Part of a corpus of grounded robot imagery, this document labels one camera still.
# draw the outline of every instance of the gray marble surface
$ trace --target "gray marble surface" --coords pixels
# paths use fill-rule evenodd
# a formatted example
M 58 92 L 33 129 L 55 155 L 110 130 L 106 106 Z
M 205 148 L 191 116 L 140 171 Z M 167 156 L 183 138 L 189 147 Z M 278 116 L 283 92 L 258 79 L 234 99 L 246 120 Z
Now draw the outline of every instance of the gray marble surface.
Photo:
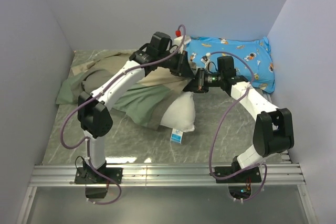
M 77 51 L 72 66 L 84 63 L 94 57 L 111 54 L 115 51 Z M 209 148 L 218 126 L 218 121 L 232 103 L 225 92 L 212 88 L 207 94 L 194 94 L 196 119 L 195 131 L 184 133 L 182 144 L 170 142 L 171 129 L 160 126 L 157 131 L 136 125 L 125 113 L 112 110 L 113 128 L 107 134 L 105 154 L 109 163 L 206 163 Z M 73 164 L 78 155 L 85 156 L 85 145 L 75 150 L 62 147 L 59 131 L 64 118 L 75 105 L 60 105 L 52 129 L 43 164 Z M 228 114 L 218 134 L 213 162 L 231 162 L 232 158 L 251 146 L 254 120 L 238 104 Z M 83 137 L 82 129 L 73 116 L 65 131 L 67 144 L 74 145 Z M 281 162 L 276 155 L 269 163 Z

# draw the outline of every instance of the white wall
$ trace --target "white wall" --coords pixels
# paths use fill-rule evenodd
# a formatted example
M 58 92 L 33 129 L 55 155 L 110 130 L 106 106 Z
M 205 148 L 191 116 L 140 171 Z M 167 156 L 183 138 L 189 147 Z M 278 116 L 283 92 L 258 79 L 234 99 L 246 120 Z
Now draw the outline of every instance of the white wall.
M 0 222 L 15 223 L 72 57 L 45 0 L 0 0 Z
M 251 40 L 270 31 L 286 0 L 47 0 L 73 49 L 130 49 L 155 31 Z
M 320 223 L 335 223 L 335 0 L 287 0 L 269 33 L 274 101 L 293 113 L 295 146 Z

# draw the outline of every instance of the blue patterned fabric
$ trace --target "blue patterned fabric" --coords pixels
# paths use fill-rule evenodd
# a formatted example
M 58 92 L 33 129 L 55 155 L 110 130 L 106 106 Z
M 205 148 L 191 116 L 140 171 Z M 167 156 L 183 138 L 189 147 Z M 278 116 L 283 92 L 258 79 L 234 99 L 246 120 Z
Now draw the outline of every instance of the blue patterned fabric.
M 186 47 L 186 51 L 188 52 L 189 58 L 192 58 L 193 62 L 202 68 L 204 68 L 204 64 L 201 62 L 201 58 L 208 52 L 226 51 L 235 54 L 251 67 L 255 75 L 255 81 L 252 83 L 253 87 L 261 88 L 268 93 L 272 93 L 275 89 L 273 62 L 270 56 L 271 46 L 266 37 L 254 41 L 192 37 L 191 42 Z M 223 55 L 216 54 L 210 57 L 210 60 L 214 62 L 216 67 L 217 58 L 220 56 Z M 250 80 L 251 74 L 246 66 L 236 58 L 234 58 L 234 63 L 237 75 L 245 76 Z M 210 64 L 210 71 L 215 72 L 215 66 L 213 64 Z

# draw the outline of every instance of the blue and white label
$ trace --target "blue and white label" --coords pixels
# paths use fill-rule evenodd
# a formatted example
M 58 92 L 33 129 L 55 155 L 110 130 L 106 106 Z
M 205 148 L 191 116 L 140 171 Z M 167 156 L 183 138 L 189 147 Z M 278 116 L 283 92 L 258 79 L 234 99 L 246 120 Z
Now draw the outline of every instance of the blue and white label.
M 173 129 L 172 135 L 170 137 L 170 141 L 181 144 L 182 143 L 182 135 L 183 135 L 182 131 Z

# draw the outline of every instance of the robotic arm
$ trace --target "robotic arm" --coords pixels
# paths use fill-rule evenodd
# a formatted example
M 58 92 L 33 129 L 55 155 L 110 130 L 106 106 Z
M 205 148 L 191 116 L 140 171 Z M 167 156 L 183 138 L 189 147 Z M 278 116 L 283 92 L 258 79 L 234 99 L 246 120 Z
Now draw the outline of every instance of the robotic arm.
M 96 170 L 102 170 L 106 166 L 104 136 L 113 125 L 109 111 L 132 85 L 157 67 L 169 68 L 171 74 L 190 78 L 191 81 L 184 91 L 206 93 L 210 87 L 220 87 L 232 98 L 240 99 L 239 102 L 255 119 L 253 145 L 234 158 L 233 172 L 251 165 L 260 164 L 272 154 L 281 153 L 293 147 L 294 140 L 290 111 L 288 109 L 279 109 L 271 104 L 250 86 L 245 77 L 236 76 L 232 57 L 225 56 L 217 59 L 217 73 L 208 73 L 203 68 L 198 68 L 197 72 L 194 73 L 190 68 L 186 51 L 177 53 L 158 65 L 149 66 L 148 63 L 163 59 L 170 54 L 169 50 L 167 50 L 170 42 L 171 39 L 168 35 L 159 32 L 155 33 L 151 42 L 133 53 L 125 66 L 109 81 L 91 94 L 83 92 L 80 95 L 78 105 L 101 95 L 78 111 L 78 120 L 81 123 L 84 134 L 90 137 L 90 161 Z M 143 64 L 145 64 L 143 68 L 126 72 L 127 69 Z M 247 88 L 250 88 L 249 93 L 242 98 Z

